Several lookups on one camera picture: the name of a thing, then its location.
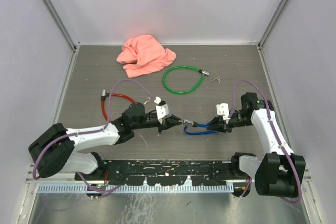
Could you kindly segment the blue cable lock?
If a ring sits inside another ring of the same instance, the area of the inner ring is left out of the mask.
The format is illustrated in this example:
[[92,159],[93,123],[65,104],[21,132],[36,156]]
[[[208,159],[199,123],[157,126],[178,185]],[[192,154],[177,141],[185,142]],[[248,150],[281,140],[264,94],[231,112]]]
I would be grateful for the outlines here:
[[183,119],[184,120],[184,128],[183,132],[189,136],[202,136],[202,135],[210,135],[216,134],[218,132],[210,132],[206,128],[208,127],[207,124],[197,123],[192,120]]

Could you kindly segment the red lock keys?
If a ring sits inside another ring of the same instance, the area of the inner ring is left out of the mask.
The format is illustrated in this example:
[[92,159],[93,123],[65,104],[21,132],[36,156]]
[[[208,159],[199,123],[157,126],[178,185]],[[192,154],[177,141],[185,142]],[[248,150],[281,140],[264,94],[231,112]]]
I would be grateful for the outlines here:
[[150,100],[151,100],[151,97],[147,97],[143,104],[146,105],[147,103],[150,102]]

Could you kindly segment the green cable lock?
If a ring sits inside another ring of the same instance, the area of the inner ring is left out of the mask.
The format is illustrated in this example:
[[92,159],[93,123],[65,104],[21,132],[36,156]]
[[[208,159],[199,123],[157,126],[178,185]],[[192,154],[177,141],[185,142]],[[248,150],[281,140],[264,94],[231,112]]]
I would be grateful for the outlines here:
[[[193,86],[192,88],[188,89],[188,90],[184,90],[184,91],[177,91],[177,90],[174,90],[172,88],[170,88],[168,85],[167,85],[167,82],[166,82],[166,77],[167,75],[174,71],[174,70],[177,70],[177,69],[188,69],[188,70],[193,70],[193,71],[196,71],[198,72],[201,77],[200,79],[198,80],[197,84],[195,86]],[[204,78],[205,77],[208,77],[209,76],[209,72],[203,70],[203,69],[199,69],[199,68],[196,68],[196,67],[192,67],[192,66],[184,66],[184,65],[181,65],[181,66],[175,66],[175,67],[172,67],[170,69],[168,69],[164,74],[163,74],[163,77],[162,77],[162,83],[163,83],[163,86],[167,89],[167,91],[171,92],[171,93],[174,93],[174,94],[187,94],[187,93],[191,93],[193,92],[195,89],[197,89],[201,83],[203,82]]]

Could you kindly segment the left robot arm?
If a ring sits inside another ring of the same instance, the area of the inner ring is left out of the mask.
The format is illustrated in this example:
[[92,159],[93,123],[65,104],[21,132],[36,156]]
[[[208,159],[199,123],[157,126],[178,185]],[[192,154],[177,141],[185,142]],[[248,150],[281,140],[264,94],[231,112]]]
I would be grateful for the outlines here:
[[154,112],[146,113],[144,105],[137,102],[102,126],[72,129],[54,124],[28,148],[34,161],[33,179],[59,172],[79,172],[99,180],[106,170],[103,161],[98,154],[85,154],[82,150],[125,143],[134,137],[135,130],[156,128],[162,132],[181,124],[182,119],[171,114],[167,104],[157,105]]

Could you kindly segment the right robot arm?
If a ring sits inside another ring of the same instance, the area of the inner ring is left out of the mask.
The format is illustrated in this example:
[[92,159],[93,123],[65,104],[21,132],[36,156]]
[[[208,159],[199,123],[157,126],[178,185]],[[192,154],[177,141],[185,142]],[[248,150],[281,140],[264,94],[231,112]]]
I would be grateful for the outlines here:
[[304,157],[296,155],[283,137],[269,100],[261,100],[251,92],[242,95],[240,100],[242,108],[233,115],[229,115],[228,104],[218,104],[216,116],[207,129],[230,133],[237,127],[254,126],[265,155],[259,160],[254,154],[235,153],[230,173],[237,179],[247,175],[254,180],[259,195],[298,199],[306,168]]

